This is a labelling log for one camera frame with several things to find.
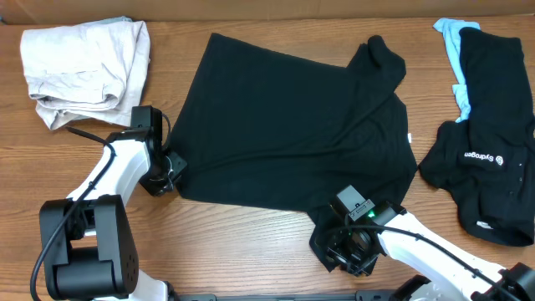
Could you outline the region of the black t-shirt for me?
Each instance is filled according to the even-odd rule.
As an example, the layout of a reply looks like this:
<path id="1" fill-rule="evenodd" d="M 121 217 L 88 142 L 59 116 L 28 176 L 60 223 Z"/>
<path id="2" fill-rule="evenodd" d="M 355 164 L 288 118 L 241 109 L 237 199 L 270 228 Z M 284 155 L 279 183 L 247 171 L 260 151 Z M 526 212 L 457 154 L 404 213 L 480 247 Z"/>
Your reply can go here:
<path id="1" fill-rule="evenodd" d="M 171 132 L 187 164 L 180 195 L 305 212 L 310 247 L 334 269 L 323 240 L 336 194 L 352 186 L 398 204 L 416 174 L 395 92 L 404 77 L 405 61 L 380 36 L 338 67 L 214 33 Z"/>

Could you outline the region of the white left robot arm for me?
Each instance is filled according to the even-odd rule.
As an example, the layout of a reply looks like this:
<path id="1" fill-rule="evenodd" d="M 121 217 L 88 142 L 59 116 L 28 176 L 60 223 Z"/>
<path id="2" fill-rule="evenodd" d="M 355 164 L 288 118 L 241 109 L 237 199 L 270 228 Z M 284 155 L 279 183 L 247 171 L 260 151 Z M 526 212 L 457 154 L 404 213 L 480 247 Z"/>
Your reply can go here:
<path id="1" fill-rule="evenodd" d="M 177 300 L 170 283 L 140 269 L 125 212 L 136 185 L 153 196 L 173 187 L 176 170 L 162 150 L 161 128 L 137 125 L 107 139 L 70 132 L 103 144 L 104 153 L 81 186 L 40 209 L 43 248 L 30 276 L 32 298 L 43 271 L 55 300 Z"/>

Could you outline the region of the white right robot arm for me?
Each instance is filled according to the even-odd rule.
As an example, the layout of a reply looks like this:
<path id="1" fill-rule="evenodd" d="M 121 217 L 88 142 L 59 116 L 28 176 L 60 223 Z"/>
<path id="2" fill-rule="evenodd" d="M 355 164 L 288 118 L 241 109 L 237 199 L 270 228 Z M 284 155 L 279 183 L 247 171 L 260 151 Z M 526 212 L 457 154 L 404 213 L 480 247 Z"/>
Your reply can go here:
<path id="1" fill-rule="evenodd" d="M 355 276 L 370 275 L 379 256 L 419 272 L 397 300 L 532 300 L 534 271 L 478 258 L 425 227 L 405 208 L 364 202 L 335 205 L 338 221 L 317 237 L 326 258 Z"/>

